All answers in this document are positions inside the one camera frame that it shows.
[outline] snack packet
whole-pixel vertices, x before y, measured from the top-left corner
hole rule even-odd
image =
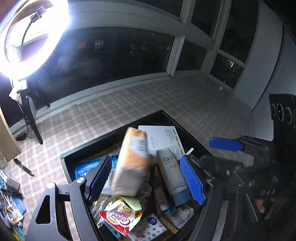
[[[122,199],[118,199],[99,214],[108,224],[126,236],[140,221],[143,213],[136,213]]]

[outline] window frame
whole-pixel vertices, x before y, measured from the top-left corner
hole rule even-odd
[[[178,65],[178,61],[182,52],[184,41],[189,41],[193,44],[196,44],[204,49],[207,50],[206,55],[204,57],[201,69],[198,71],[191,71],[188,70],[187,72],[192,73],[200,73],[203,75],[208,76],[211,79],[215,79],[218,81],[222,86],[223,82],[216,79],[215,77],[210,75],[211,69],[213,67],[214,61],[216,59],[217,53],[224,55],[225,57],[233,60],[237,64],[243,67],[243,71],[240,75],[239,80],[237,81],[236,86],[238,85],[242,75],[244,74],[244,69],[248,63],[250,54],[253,49],[254,41],[257,35],[258,29],[258,19],[259,13],[258,11],[258,18],[257,18],[257,26],[254,35],[254,39],[252,42],[251,49],[249,51],[249,55],[247,58],[246,63],[242,63],[241,61],[237,60],[233,56],[221,51],[220,45],[224,36],[224,32],[227,26],[228,17],[231,8],[231,0],[221,0],[220,10],[218,14],[218,18],[215,24],[213,36],[210,37],[206,33],[204,33],[201,29],[191,23],[191,18],[193,14],[193,10],[195,7],[196,0],[183,0],[180,17],[177,17],[173,14],[170,14],[162,9],[158,9],[154,6],[134,1],[134,0],[94,0],[94,1],[80,1],[80,0],[72,0],[69,3],[69,15],[71,18],[71,22],[67,28],[67,30],[73,30],[78,28],[85,28],[85,27],[103,27],[103,26],[116,26],[116,27],[130,27],[130,28],[140,28],[151,30],[155,32],[160,32],[164,34],[168,34],[174,36],[174,42],[171,49],[171,53],[168,59],[167,67],[165,72],[156,73],[153,78],[156,77],[174,77],[176,74],[176,67]],[[24,21],[19,21],[15,23],[15,26],[11,26],[11,30],[13,31],[14,28],[19,29],[19,24],[24,24]],[[41,35],[46,34],[46,29],[40,25],[32,25],[30,28],[31,34],[28,34],[25,39],[25,45],[40,38]],[[19,48],[21,38],[7,38],[7,44],[14,48]],[[143,75],[143,76],[136,76],[132,78],[128,78],[128,84],[136,83],[139,80],[148,80],[151,78],[151,75]],[[116,84],[111,84],[108,88],[118,87],[126,85],[126,79],[117,80]],[[103,88],[98,87],[94,94],[99,93]],[[71,96],[67,96],[63,98],[64,100],[56,101],[57,104],[54,105],[55,109],[58,106],[65,106],[69,101],[75,101]],[[50,110],[43,110],[40,109],[37,112],[37,118],[44,118]]]

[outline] black tray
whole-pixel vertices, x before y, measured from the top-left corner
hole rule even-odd
[[[203,155],[211,155],[209,151],[203,145],[201,145],[192,135],[190,135],[179,123],[177,123],[163,110],[160,110],[62,154],[61,162],[68,183],[71,183],[76,179],[75,167],[78,162],[114,146],[115,143],[122,142],[127,128],[133,127],[138,129],[139,125],[175,126],[185,152],[193,147],[194,151],[192,152],[192,154],[197,158],[200,158]]]

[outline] label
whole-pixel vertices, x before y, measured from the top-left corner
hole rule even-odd
[[[145,137],[134,136],[130,139],[129,148],[138,156],[147,158],[147,142]]]
[[[99,212],[99,214],[108,224],[124,236],[130,232],[142,216],[142,213],[136,213],[131,210],[122,199],[118,199],[106,209]]]
[[[152,225],[156,225],[157,224],[157,220],[154,217],[147,218],[147,222],[150,223],[150,224],[152,224]]]

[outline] window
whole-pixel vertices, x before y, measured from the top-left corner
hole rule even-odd
[[[221,0],[196,0],[191,23],[212,37],[216,26],[220,5]]]
[[[257,16],[257,0],[232,0],[220,49],[245,63],[254,39]]]
[[[9,78],[0,74],[0,107],[9,127],[23,118],[17,102],[9,97],[11,90]]]
[[[67,31],[45,64],[27,78],[28,85],[30,90],[41,86],[51,103],[111,81],[165,72],[173,41],[173,36],[136,28]]]
[[[180,16],[183,0],[136,0],[165,10],[177,17]]]
[[[202,47],[185,41],[176,70],[200,70],[206,52]]]
[[[221,80],[229,87],[234,88],[243,68],[230,59],[217,54],[211,75]]]

